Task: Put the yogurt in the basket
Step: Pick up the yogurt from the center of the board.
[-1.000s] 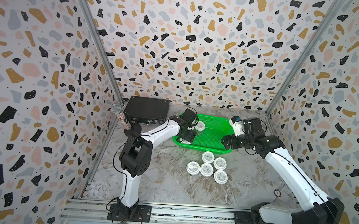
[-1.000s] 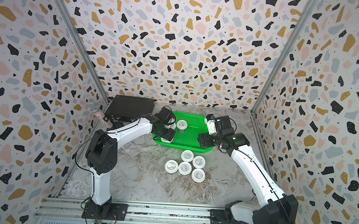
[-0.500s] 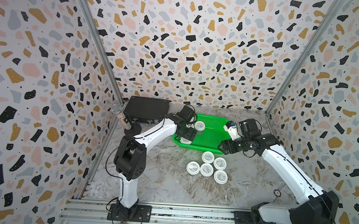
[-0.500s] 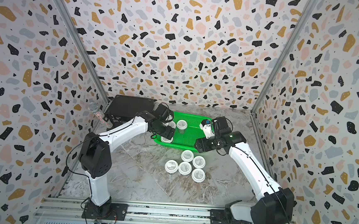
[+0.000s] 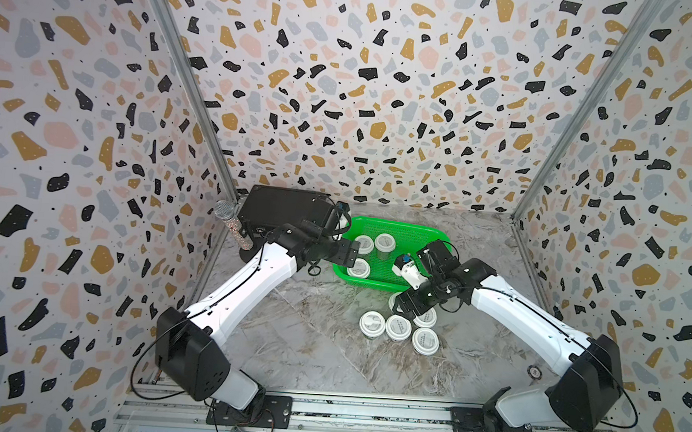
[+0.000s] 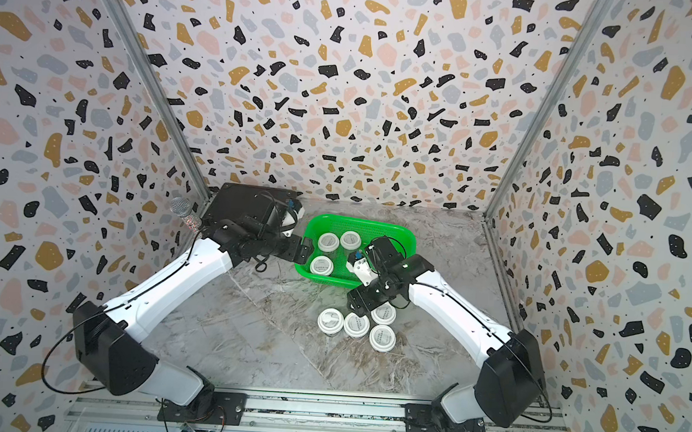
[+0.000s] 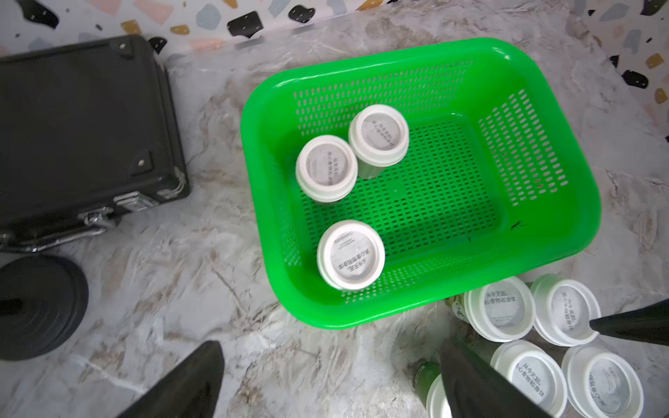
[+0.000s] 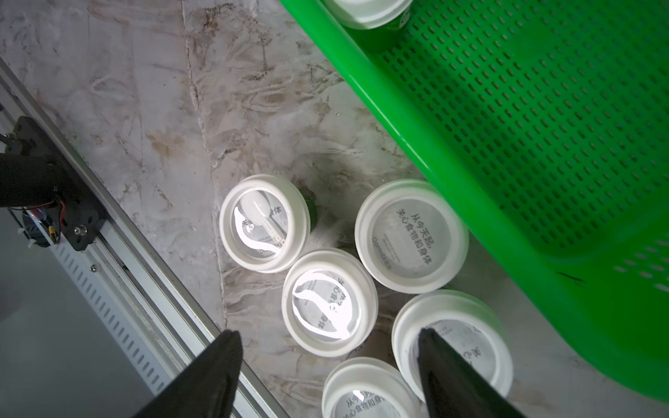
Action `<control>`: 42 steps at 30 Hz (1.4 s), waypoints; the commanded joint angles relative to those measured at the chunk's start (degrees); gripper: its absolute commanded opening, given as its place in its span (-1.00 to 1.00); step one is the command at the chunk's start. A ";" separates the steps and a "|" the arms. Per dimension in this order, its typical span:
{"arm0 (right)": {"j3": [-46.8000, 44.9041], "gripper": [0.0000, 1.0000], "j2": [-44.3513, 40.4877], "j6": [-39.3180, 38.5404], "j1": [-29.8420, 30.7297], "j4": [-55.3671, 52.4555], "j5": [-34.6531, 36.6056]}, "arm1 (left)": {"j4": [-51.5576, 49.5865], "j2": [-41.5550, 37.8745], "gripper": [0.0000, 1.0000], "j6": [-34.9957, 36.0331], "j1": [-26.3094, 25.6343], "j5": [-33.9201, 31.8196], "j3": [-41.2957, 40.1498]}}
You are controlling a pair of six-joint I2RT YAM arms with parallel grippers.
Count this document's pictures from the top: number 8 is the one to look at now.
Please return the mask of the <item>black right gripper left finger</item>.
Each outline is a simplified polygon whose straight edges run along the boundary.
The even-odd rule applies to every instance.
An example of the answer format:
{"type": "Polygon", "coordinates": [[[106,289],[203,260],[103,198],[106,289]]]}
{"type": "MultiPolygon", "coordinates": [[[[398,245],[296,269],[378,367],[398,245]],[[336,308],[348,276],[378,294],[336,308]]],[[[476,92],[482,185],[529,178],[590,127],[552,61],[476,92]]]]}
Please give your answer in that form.
{"type": "Polygon", "coordinates": [[[231,416],[242,360],[240,333],[223,331],[136,416],[231,416]]]}

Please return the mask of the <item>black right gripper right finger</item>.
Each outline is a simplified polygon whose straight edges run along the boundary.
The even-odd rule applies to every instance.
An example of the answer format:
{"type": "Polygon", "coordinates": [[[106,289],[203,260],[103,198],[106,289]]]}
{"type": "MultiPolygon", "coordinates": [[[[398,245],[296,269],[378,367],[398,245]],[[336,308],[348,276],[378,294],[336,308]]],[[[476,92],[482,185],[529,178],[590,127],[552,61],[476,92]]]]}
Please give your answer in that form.
{"type": "Polygon", "coordinates": [[[437,331],[418,337],[418,366],[430,417],[521,417],[437,331]]]}

